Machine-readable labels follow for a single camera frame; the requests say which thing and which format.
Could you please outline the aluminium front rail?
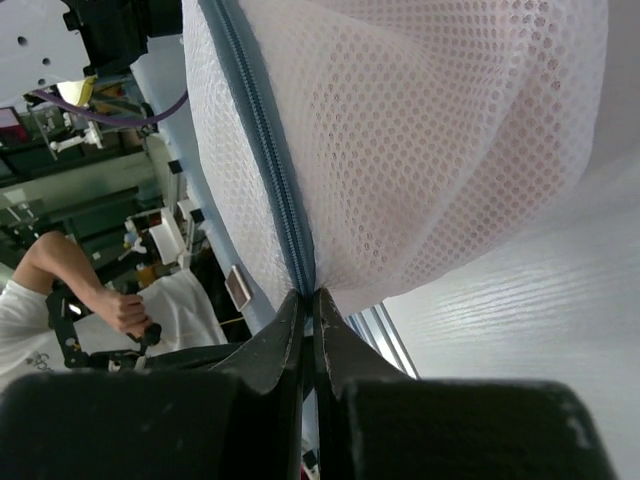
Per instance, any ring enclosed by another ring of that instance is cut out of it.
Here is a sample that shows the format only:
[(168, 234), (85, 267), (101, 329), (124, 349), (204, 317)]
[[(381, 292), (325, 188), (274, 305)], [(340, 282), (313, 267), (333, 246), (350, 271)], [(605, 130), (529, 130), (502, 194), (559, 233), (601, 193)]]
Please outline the aluminium front rail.
[(348, 316), (346, 323), (387, 362), (414, 379), (419, 377), (383, 303)]

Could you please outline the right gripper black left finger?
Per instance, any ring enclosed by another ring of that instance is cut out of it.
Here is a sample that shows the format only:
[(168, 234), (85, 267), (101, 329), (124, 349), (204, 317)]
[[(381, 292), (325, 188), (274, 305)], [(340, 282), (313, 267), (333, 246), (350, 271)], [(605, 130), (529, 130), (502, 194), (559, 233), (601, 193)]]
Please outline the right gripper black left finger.
[(1, 399), (5, 479), (296, 479), (301, 470), (303, 300), (219, 362), (177, 369), (129, 354), (110, 371), (53, 318), (70, 370), (13, 382)]

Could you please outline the clear mesh laundry bag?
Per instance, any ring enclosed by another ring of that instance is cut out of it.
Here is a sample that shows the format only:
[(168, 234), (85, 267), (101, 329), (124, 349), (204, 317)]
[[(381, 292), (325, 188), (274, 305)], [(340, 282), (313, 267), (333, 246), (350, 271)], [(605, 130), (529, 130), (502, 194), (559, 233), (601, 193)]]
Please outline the clear mesh laundry bag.
[(186, 1), (201, 168), (273, 307), (344, 314), (505, 242), (586, 169), (604, 1)]

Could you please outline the person's white shirt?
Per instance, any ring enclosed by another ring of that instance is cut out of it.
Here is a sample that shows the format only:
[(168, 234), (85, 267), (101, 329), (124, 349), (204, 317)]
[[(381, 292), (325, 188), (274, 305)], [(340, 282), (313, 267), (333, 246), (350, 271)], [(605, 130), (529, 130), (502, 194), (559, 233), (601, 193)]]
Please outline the person's white shirt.
[(1, 389), (24, 375), (65, 369), (46, 296), (9, 280), (1, 294)]

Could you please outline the person's hand on handle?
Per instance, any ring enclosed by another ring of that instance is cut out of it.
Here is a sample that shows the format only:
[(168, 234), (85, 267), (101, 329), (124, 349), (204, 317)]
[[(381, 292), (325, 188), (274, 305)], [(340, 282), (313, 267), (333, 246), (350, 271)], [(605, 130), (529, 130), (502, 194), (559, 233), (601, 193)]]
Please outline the person's hand on handle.
[(113, 290), (106, 290), (101, 296), (97, 313), (116, 331), (142, 337), (152, 324), (148, 317), (142, 297), (124, 295)]

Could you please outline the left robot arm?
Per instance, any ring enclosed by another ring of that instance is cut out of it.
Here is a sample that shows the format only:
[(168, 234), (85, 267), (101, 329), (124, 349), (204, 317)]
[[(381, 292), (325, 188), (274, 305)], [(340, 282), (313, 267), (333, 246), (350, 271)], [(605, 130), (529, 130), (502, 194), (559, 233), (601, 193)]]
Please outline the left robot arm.
[(1, 3), (1, 105), (33, 90), (119, 73), (152, 38), (182, 32), (179, 0)]

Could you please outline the person's bare forearm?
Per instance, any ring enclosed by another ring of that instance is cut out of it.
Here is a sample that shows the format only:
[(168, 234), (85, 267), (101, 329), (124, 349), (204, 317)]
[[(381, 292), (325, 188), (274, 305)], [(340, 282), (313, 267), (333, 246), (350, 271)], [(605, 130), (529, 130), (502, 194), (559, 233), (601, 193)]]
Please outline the person's bare forearm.
[(48, 295), (54, 281), (64, 282), (94, 313), (112, 326), (116, 297), (100, 282), (82, 249), (59, 232), (42, 235), (19, 262), (12, 280), (31, 291)]

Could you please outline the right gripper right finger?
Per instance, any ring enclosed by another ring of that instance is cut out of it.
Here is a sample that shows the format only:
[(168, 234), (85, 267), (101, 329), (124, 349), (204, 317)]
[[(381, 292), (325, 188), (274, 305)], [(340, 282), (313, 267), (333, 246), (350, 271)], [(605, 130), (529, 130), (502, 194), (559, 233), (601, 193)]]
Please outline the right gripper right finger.
[(539, 380), (417, 380), (312, 300), (325, 479), (612, 479), (584, 404)]

